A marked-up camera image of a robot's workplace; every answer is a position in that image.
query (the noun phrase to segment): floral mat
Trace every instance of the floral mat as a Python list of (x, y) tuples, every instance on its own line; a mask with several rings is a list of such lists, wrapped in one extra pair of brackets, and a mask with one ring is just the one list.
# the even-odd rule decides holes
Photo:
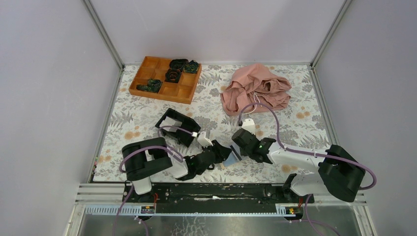
[[(229, 85), (233, 73), (242, 65), (203, 65), (202, 72), (190, 105), (130, 95), (128, 88), (139, 69), (137, 65), (126, 66), (111, 120), (93, 181), (125, 181), (126, 175), (119, 172), (122, 160), (121, 148), (129, 143), (157, 137), (156, 122), (168, 108), (173, 108), (193, 119), (201, 131), (210, 130), (210, 139), (229, 146), (231, 137), (238, 130), (237, 117), (228, 116), (220, 102), (220, 93)], [(281, 140), (289, 145), (305, 148), (327, 148), (328, 137), (320, 113), (316, 94), (306, 65), (267, 65), (270, 71), (287, 78), (292, 89), (288, 91), (291, 100), (286, 109), (276, 111), (280, 122)], [(256, 113), (251, 117), (256, 124), (258, 138), (276, 138), (276, 124), (271, 113)], [(189, 148), (175, 145), (184, 155), (200, 153), (197, 141)], [(283, 183), (291, 173), (303, 173), (296, 166), (257, 163), (243, 160), (225, 169), (216, 164), (214, 170), (206, 170), (188, 182), (227, 183)], [(166, 171), (151, 176), (153, 182), (178, 182)]]

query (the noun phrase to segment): wooden tray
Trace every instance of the wooden tray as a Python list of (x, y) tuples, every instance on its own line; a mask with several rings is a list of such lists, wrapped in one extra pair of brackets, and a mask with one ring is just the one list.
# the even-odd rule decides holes
[[(130, 84), (129, 92), (131, 95), (155, 98), (159, 100), (191, 104), (194, 91), (201, 73), (201, 64), (198, 66), (197, 74), (182, 72), (178, 84), (165, 82), (165, 73), (169, 69), (172, 59), (145, 57), (141, 67), (136, 73), (135, 78)], [(146, 92), (136, 89), (137, 85), (147, 85), (148, 79), (162, 81), (161, 89), (158, 93)]]

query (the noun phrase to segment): wire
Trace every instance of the wire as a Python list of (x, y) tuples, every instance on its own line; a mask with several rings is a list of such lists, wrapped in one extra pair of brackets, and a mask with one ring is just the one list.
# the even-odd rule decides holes
[[(261, 103), (261, 101), (259, 100), (258, 95), (256, 94), (256, 92), (253, 92), (253, 101), (256, 102), (255, 96), (258, 99), (258, 102)], [(255, 108), (252, 111), (250, 111), (248, 113), (243, 113), (243, 115), (247, 115), (247, 114), (250, 114), (250, 113), (254, 112), (256, 110), (256, 108), (257, 108), (257, 104), (255, 104)]]
[(148, 225), (145, 223), (145, 221), (143, 220), (143, 219), (141, 219), (141, 218), (139, 218), (139, 217), (135, 217), (135, 220), (136, 220), (136, 218), (137, 219), (139, 219), (139, 223), (143, 223), (143, 225), (144, 225), (144, 227), (145, 227), (145, 231), (146, 231), (146, 236), (149, 236), (149, 229), (148, 229)]
[[(321, 221), (317, 221), (317, 220), (310, 220), (311, 221), (311, 223), (313, 223), (313, 224), (318, 224), (318, 225), (321, 225), (321, 226), (324, 226), (324, 227), (327, 227), (327, 228), (329, 228), (329, 229), (331, 229), (333, 232), (335, 232), (338, 236), (342, 236), (338, 231), (337, 231), (337, 229), (335, 229), (334, 227), (332, 227), (331, 225), (328, 225), (328, 224), (326, 224), (326, 223), (324, 223), (324, 222), (321, 222)], [(278, 223), (287, 223), (287, 224), (289, 224), (289, 223), (306, 223), (306, 222), (308, 222), (308, 221), (302, 221), (302, 220), (292, 220), (291, 222), (290, 221), (288, 221), (288, 220), (282, 220), (282, 221), (278, 221)]]
[(301, 205), (302, 205), (302, 198), (299, 198), (299, 201), (298, 201), (298, 207), (300, 208), (300, 207), (301, 207)]
[(131, 154), (129, 154), (127, 157), (125, 157), (125, 158), (121, 161), (121, 163), (120, 163), (120, 165), (119, 165), (119, 171), (120, 171), (120, 172), (122, 172), (122, 173), (126, 173), (126, 171), (124, 171), (124, 170), (122, 169), (122, 166), (125, 164), (125, 162), (126, 162), (127, 160), (129, 160), (132, 156), (134, 156), (134, 155), (136, 155), (136, 154), (138, 154), (138, 153), (140, 153), (140, 152), (143, 152), (143, 151), (146, 151), (146, 150), (150, 150), (150, 149), (162, 149), (162, 150), (165, 150), (165, 151), (167, 151), (169, 154), (171, 154), (171, 155), (172, 155), (172, 152), (171, 152), (168, 148), (163, 147), (163, 146), (149, 146), (149, 147), (144, 147), (144, 148), (141, 148), (141, 149), (139, 149), (139, 150), (136, 150), (136, 151), (132, 152), (132, 153), (131, 153)]
[[(188, 131), (188, 130), (186, 130), (186, 129), (183, 129), (183, 128), (180, 128), (180, 127), (178, 127), (178, 126), (173, 126), (173, 125), (164, 125), (164, 126), (161, 126), (161, 127), (159, 127), (159, 129), (158, 129), (158, 137), (162, 137), (162, 129), (163, 128), (176, 128), (176, 129), (179, 129), (179, 130), (181, 130), (181, 131), (184, 131), (185, 133), (187, 133), (187, 134), (190, 134), (190, 135), (193, 135), (193, 133), (191, 132), (191, 131)], [(177, 156), (175, 156), (174, 155), (174, 158), (177, 160), (177, 161), (179, 161), (179, 162), (183, 162), (184, 161), (184, 157), (181, 155), (181, 153), (180, 152), (178, 152), (175, 148), (173, 148), (172, 146), (170, 146), (170, 145), (168, 145), (167, 144), (167, 147), (169, 148), (169, 149), (171, 149), (173, 152), (175, 152), (180, 158), (178, 158)]]
[(338, 156), (332, 156), (332, 155), (326, 155), (326, 154), (321, 154), (321, 153), (313, 153), (313, 152), (309, 152), (309, 151), (301, 151), (301, 150), (295, 150), (295, 149), (291, 149), (291, 148), (288, 148), (288, 147), (286, 147), (286, 146), (284, 146), (284, 144), (281, 142), (281, 140), (279, 139), (279, 121), (278, 121), (278, 117), (276, 116), (276, 114), (275, 114), (275, 112), (269, 107), (269, 106), (267, 106), (267, 105), (265, 105), (265, 104), (262, 104), (262, 103), (260, 103), (260, 102), (255, 102), (255, 103), (251, 103), (251, 104), (248, 104), (248, 105), (246, 105), (241, 111), (240, 111), (240, 113), (239, 113), (239, 118), (238, 118), (238, 123), (240, 123), (240, 120), (241, 120), (241, 118), (242, 118), (242, 113), (243, 113), (243, 111), (246, 109), (246, 108), (248, 108), (248, 107), (250, 107), (250, 106), (253, 106), (254, 104), (258, 104), (258, 105), (261, 105), (261, 106), (264, 106), (264, 107), (266, 107), (266, 108), (268, 108), (268, 110), (269, 111), (271, 111), (272, 112), (272, 114), (273, 114), (273, 116), (274, 116), (274, 118), (275, 118), (275, 121), (276, 121), (276, 141), (278, 142), (278, 144), (284, 149), (284, 150), (287, 150), (287, 151), (291, 151), (291, 152), (294, 152), (294, 153), (300, 153), (300, 154), (306, 154), (306, 155), (311, 155), (311, 156), (320, 156), (320, 157), (324, 157), (324, 158), (330, 158), (330, 159), (334, 159), (334, 160), (338, 160), (338, 161), (344, 161), (344, 162), (347, 162), (347, 163), (349, 163), (349, 164), (352, 164), (352, 165), (355, 165), (355, 166), (357, 166), (357, 167), (359, 167), (359, 168), (362, 168), (362, 169), (364, 169), (364, 170), (366, 170), (371, 176), (372, 176), (372, 183), (369, 185), (369, 186), (366, 186), (366, 187), (360, 187), (359, 188), (359, 190), (366, 190), (366, 189), (370, 189), (370, 188), (372, 188), (372, 187), (374, 187), (376, 184), (377, 184), (377, 177), (376, 177), (376, 175), (375, 175), (375, 173), (370, 169), (370, 168), (368, 168), (368, 167), (366, 167), (366, 166), (364, 166), (364, 165), (362, 165), (362, 164), (360, 164), (360, 163), (358, 163), (358, 162), (355, 162), (355, 161), (351, 161), (351, 160), (348, 160), (348, 159), (345, 159), (345, 158), (342, 158), (342, 157), (338, 157)]
[[(304, 213), (305, 213), (305, 216), (307, 217), (307, 221), (310, 223), (310, 225), (311, 225), (311, 227), (314, 229), (314, 231), (316, 231), (316, 233), (318, 234), (318, 235), (320, 235), (320, 236), (324, 236), (319, 230), (317, 230), (316, 229), (316, 227), (314, 227), (314, 225), (313, 225), (313, 223), (317, 223), (317, 222), (319, 222), (319, 221), (314, 221), (314, 220), (310, 220), (310, 217), (308, 216), (308, 212), (307, 212), (307, 203), (308, 203), (308, 200), (310, 199), (310, 197), (312, 196), (312, 194), (309, 194), (308, 196), (307, 196), (307, 199), (305, 200), (305, 204), (304, 204)], [(339, 235), (339, 236), (341, 236), (340, 235), (340, 233), (335, 229), (335, 228), (333, 228), (332, 226), (330, 226), (330, 225), (327, 225), (327, 227), (328, 228), (330, 228), (331, 230), (333, 230), (337, 235)]]
[(156, 201), (158, 201), (158, 194), (157, 194), (157, 193), (155, 193), (155, 194), (153, 195), (153, 212), (154, 212), (154, 213), (156, 213), (156, 209), (155, 209), (155, 204), (156, 204)]
[(114, 222), (114, 224), (113, 224), (113, 236), (115, 236), (116, 235), (116, 225), (117, 225), (117, 219), (118, 219), (118, 216), (119, 216), (119, 214), (120, 214), (120, 212), (121, 212), (121, 209), (123, 208), (123, 205), (127, 202), (127, 200), (129, 199), (129, 197), (130, 197), (130, 195), (132, 194), (132, 192), (133, 192), (133, 189), (135, 188), (135, 186), (133, 186), (133, 184), (132, 184), (132, 186), (130, 187), (130, 190), (129, 190), (129, 193), (127, 193), (127, 195), (126, 195), (126, 197), (124, 198), (124, 200), (123, 200), (123, 202), (121, 203), (121, 205), (120, 205), (120, 207), (119, 207), (119, 209), (118, 209), (118, 211), (117, 211), (117, 213), (116, 213), (116, 218), (115, 218), (115, 222)]

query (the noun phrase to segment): gray wall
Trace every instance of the gray wall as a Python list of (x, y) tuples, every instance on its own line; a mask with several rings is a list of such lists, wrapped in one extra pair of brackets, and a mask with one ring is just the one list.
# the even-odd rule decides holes
[(343, 0), (93, 0), (125, 63), (311, 61)]
[(0, 0), (1, 235), (62, 235), (117, 75), (80, 0)]
[(340, 143), (377, 175), (379, 235), (415, 235), (417, 1), (357, 0), (317, 68)]

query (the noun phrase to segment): metal bar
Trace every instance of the metal bar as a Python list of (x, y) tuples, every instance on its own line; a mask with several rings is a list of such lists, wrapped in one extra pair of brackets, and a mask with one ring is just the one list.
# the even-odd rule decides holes
[[(80, 184), (78, 195), (76, 197), (77, 202), (92, 204), (119, 204), (121, 203), (124, 192), (124, 183), (83, 183)], [(320, 206), (365, 206), (366, 199), (362, 191), (358, 192), (355, 201), (353, 203), (347, 203), (341, 201), (331, 194), (315, 194), (315, 203), (312, 205)], [(293, 207), (297, 204), (279, 204), (280, 206)]]
[(110, 40), (109, 35), (106, 32), (106, 29), (103, 26), (103, 23), (101, 23), (100, 18), (98, 17), (97, 12), (94, 9), (94, 6), (92, 5), (90, 0), (82, 0), (84, 3), (84, 6), (86, 7), (87, 12), (91, 16), (92, 21), (94, 22), (98, 32), (100, 33), (101, 38), (103, 39), (104, 43), (107, 46), (107, 49), (109, 49), (110, 54), (112, 55), (113, 59), (115, 60), (115, 63), (118, 65), (119, 69), (123, 69), (123, 61), (121, 60), (119, 54), (117, 53), (117, 50), (115, 46), (113, 45), (112, 41)]
[(373, 235), (378, 236), (377, 230), (376, 230), (375, 225), (374, 225), (374, 221), (372, 220), (372, 217), (371, 217), (371, 212), (369, 211), (369, 207), (364, 206), (363, 208), (365, 209), (366, 217), (368, 219), (369, 225), (371, 226)]
[(101, 147), (103, 146), (104, 137), (106, 136), (107, 127), (109, 127), (110, 117), (112, 115), (112, 111), (113, 111), (113, 108), (115, 106), (115, 99), (117, 97), (117, 93), (119, 92), (119, 86), (120, 86), (120, 82), (121, 82), (121, 78), (122, 78), (123, 74), (124, 74), (124, 71), (120, 70), (118, 80), (115, 83), (115, 87), (113, 88), (112, 97), (110, 99), (110, 104), (109, 104), (109, 107), (107, 109), (107, 113), (106, 113), (106, 116), (105, 116), (103, 127), (101, 128), (101, 133), (100, 133), (100, 136), (98, 138), (97, 147), (95, 148), (94, 158), (92, 160), (90, 170), (88, 172), (87, 178), (85, 179), (85, 182), (92, 181), (92, 179), (90, 179), (90, 178), (91, 178), (91, 174), (92, 174), (92, 171), (93, 171), (93, 168), (94, 168), (94, 165), (95, 165), (95, 159), (100, 155)]
[(85, 205), (75, 205), (74, 214), (71, 218), (67, 236), (77, 236), (84, 217)]
[(372, 225), (369, 221), (369, 217), (366, 213), (367, 206), (354, 206), (353, 210), (355, 212), (357, 224), (360, 229), (360, 233), (364, 236), (375, 236), (376, 232), (372, 228)]
[(309, 71), (310, 71), (311, 82), (313, 83), (313, 88), (316, 93), (317, 102), (320, 107), (320, 112), (322, 113), (322, 117), (325, 120), (326, 131), (327, 131), (327, 135), (329, 138), (329, 142), (331, 144), (338, 145), (339, 139), (337, 137), (336, 130), (334, 128), (334, 124), (331, 119), (330, 112), (328, 110), (328, 106), (327, 106), (319, 79), (317, 77), (316, 71), (311, 66), (310, 66)]
[[(255, 61), (255, 62), (202, 62), (201, 65), (252, 65), (253, 63), (261, 63), (264, 65), (311, 65), (311, 62), (265, 62), (265, 61)], [(140, 66), (142, 62), (137, 63), (127, 63), (128, 65)]]
[(336, 18), (333, 21), (333, 24), (331, 24), (330, 29), (328, 30), (322, 44), (320, 45), (319, 50), (317, 51), (316, 55), (314, 56), (313, 60), (311, 61), (311, 66), (314, 68), (316, 67), (317, 63), (319, 62), (320, 58), (323, 55), (323, 52), (325, 51), (326, 47), (328, 46), (328, 43), (330, 42), (331, 38), (334, 35), (334, 32), (336, 32), (337, 27), (339, 26), (340, 22), (342, 21), (343, 17), (346, 14), (346, 11), (349, 9), (349, 6), (354, 0), (345, 0), (342, 4), (342, 7), (340, 8), (339, 12), (336, 15)]

